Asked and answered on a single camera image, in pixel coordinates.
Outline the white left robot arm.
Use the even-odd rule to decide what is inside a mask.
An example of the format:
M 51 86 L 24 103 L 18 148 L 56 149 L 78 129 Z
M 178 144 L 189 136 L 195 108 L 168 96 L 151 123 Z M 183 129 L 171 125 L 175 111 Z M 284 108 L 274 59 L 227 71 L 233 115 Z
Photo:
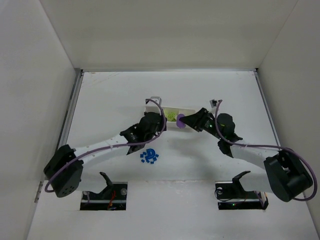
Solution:
M 58 198 L 70 195 L 81 185 L 85 169 L 144 149 L 166 130 L 166 121 L 163 113 L 146 112 L 139 123 L 110 139 L 78 148 L 60 146 L 44 167 L 44 191 Z

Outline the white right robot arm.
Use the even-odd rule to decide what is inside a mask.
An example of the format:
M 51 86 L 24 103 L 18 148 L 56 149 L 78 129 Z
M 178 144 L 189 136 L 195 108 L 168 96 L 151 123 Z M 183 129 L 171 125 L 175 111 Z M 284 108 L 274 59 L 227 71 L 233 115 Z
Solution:
M 239 176 L 240 189 L 270 192 L 283 202 L 312 200 L 318 182 L 310 165 L 290 148 L 274 145 L 249 144 L 235 133 L 233 117 L 227 113 L 212 113 L 205 108 L 181 116 L 178 121 L 197 132 L 206 131 L 216 137 L 220 151 L 231 158 L 247 161 L 265 172 Z

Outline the green square lego brick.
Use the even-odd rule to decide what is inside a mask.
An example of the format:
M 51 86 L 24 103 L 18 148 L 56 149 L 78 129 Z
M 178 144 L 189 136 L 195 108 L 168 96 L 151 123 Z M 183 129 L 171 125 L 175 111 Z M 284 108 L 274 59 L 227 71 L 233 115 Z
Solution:
M 166 117 L 167 117 L 167 120 L 168 120 L 169 122 L 176 122 L 176 121 L 177 121 L 177 119 L 176 119 L 177 115 L 176 115 L 175 112 L 169 112 L 169 113 L 166 115 Z

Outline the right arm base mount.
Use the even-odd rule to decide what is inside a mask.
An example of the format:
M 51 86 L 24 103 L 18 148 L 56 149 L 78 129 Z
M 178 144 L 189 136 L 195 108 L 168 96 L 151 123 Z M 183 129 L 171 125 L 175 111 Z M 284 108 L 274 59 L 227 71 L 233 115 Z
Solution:
M 214 196 L 219 210 L 266 210 L 267 194 L 261 191 L 245 191 L 240 179 L 250 171 L 243 171 L 231 181 L 216 181 Z

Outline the blue arch lego piece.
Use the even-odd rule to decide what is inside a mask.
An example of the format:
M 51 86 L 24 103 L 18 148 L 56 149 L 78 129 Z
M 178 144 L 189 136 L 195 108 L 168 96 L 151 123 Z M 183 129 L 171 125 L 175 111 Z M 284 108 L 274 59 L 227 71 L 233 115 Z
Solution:
M 145 160 L 153 160 L 154 158 L 156 157 L 156 152 L 154 149 L 152 148 L 148 148 L 146 150 L 146 157 L 145 157 Z

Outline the green lego brick with step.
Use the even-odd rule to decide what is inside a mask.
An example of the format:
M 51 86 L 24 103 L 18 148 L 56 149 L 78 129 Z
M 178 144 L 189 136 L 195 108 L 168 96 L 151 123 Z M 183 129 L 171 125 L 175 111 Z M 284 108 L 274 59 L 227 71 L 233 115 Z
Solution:
M 163 112 L 164 112 L 164 115 L 165 115 L 167 121 L 170 121 L 170 112 L 167 111 L 166 109 L 164 109 Z

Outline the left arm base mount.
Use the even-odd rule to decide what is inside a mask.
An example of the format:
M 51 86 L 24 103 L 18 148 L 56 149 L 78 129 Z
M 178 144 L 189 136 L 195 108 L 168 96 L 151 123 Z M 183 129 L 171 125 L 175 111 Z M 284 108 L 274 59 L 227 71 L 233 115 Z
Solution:
M 125 211 L 127 208 L 127 182 L 112 182 L 105 172 L 104 188 L 100 192 L 83 191 L 80 202 L 81 211 Z

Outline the purple oval lego piece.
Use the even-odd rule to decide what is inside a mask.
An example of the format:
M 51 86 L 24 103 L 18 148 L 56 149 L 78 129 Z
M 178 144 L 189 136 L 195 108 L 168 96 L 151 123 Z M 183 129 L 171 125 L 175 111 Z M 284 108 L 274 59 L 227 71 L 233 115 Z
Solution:
M 179 129 L 185 129 L 186 128 L 186 124 L 183 123 L 181 121 L 181 118 L 185 117 L 185 115 L 183 113 L 179 113 L 176 117 L 176 126 L 179 128 Z

